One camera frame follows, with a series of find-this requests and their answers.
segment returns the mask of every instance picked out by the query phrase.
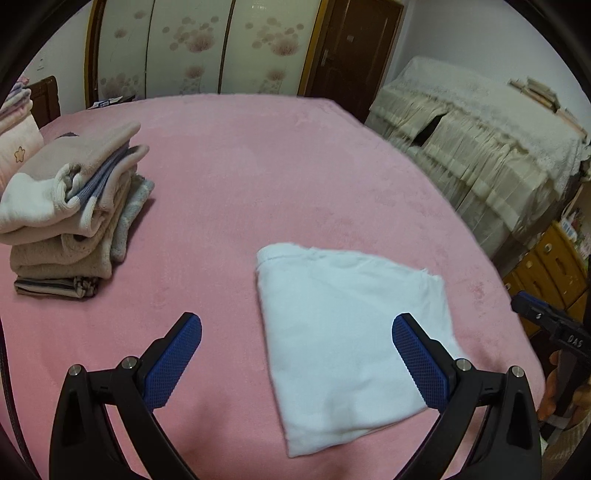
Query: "wooden drawer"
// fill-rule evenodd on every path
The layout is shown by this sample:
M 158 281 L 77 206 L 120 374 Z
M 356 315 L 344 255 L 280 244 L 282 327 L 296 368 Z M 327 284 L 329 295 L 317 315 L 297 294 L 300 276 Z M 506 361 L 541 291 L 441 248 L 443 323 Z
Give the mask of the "wooden drawer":
M 531 251 L 514 270 L 526 292 L 544 300 L 553 307 L 564 310 L 564 302 L 542 261 Z
M 564 304 L 570 307 L 587 289 L 587 284 L 585 275 L 556 227 L 548 228 L 534 250 L 558 288 Z
M 587 292 L 583 293 L 580 298 L 573 303 L 573 306 L 567 310 L 568 313 L 574 320 L 578 322 L 583 321 L 585 315 L 585 307 L 587 306 Z
M 518 294 L 520 291 L 525 290 L 523 283 L 521 283 L 521 280 L 514 271 L 503 278 L 503 283 L 505 284 L 505 288 L 511 297 Z M 528 337 L 531 337 L 535 332 L 539 331 L 540 327 L 537 325 L 531 323 L 529 320 L 526 320 L 523 317 L 519 318 L 521 319 L 521 324 Z

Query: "wardrobe door panel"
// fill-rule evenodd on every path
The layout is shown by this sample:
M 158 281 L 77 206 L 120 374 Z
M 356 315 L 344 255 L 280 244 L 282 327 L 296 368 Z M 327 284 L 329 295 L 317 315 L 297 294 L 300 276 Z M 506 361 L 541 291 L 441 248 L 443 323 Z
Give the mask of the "wardrobe door panel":
M 217 93 L 232 0 L 156 0 L 148 42 L 149 98 Z
M 296 95 L 320 0 L 237 0 L 222 93 Z
M 100 28 L 99 99 L 145 98 L 145 61 L 154 0 L 108 0 Z

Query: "pink blanket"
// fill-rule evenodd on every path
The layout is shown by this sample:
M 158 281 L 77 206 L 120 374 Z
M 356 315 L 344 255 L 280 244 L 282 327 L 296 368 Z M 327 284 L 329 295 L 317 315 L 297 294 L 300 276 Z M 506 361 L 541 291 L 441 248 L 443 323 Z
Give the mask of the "pink blanket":
M 540 365 L 468 229 L 410 160 L 334 103 L 159 98 L 64 116 L 43 135 L 49 141 L 68 131 L 100 133 L 133 120 L 142 123 L 137 143 L 150 145 L 139 172 L 156 188 L 125 263 L 97 298 L 17 296 L 9 248 L 0 247 L 1 315 L 16 402 L 45 478 L 68 367 L 112 368 L 140 355 L 184 311 L 202 318 L 203 342 L 156 416 L 199 478 L 388 480 L 400 471 L 436 412 L 287 458 L 255 288 L 255 254 L 275 242 L 360 250 L 442 275 L 461 347 L 478 368 L 522 366 L 540 401 Z M 2 402 L 0 421 L 9 429 Z M 129 452 L 120 421 L 114 423 Z M 449 473 L 459 470 L 469 446 Z M 131 463 L 143 471 L 137 459 Z

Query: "metal screw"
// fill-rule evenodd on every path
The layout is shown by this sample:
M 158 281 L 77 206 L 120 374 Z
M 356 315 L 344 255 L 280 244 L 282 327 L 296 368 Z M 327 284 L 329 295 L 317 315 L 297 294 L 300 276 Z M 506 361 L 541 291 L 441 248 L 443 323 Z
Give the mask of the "metal screw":
M 472 364 L 465 358 L 460 358 L 457 360 L 456 365 L 460 370 L 462 370 L 462 372 L 467 372 L 472 368 Z
M 518 367 L 518 366 L 514 366 L 513 368 L 511 368 L 511 372 L 517 378 L 521 378 L 521 377 L 523 377 L 525 375 L 525 372 L 523 371 L 523 369 L 521 367 Z
M 123 368 L 125 368 L 126 370 L 131 370 L 137 364 L 138 364 L 138 359 L 134 356 L 128 356 L 128 357 L 124 358 L 123 361 L 121 362 L 121 366 Z
M 79 364 L 75 364 L 72 365 L 69 369 L 68 369 L 68 375 L 70 375 L 71 377 L 75 377 L 76 375 L 78 375 L 80 372 L 82 372 L 82 365 Z

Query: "yellow wooden dresser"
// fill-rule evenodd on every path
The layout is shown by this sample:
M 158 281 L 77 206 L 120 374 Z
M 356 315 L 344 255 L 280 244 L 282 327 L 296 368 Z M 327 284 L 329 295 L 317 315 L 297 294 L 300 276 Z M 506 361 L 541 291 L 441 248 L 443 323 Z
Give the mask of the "yellow wooden dresser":
M 582 322 L 587 302 L 586 267 L 560 225 L 553 222 L 538 244 L 504 279 L 511 296 L 521 290 Z M 540 329 L 521 319 L 529 337 Z

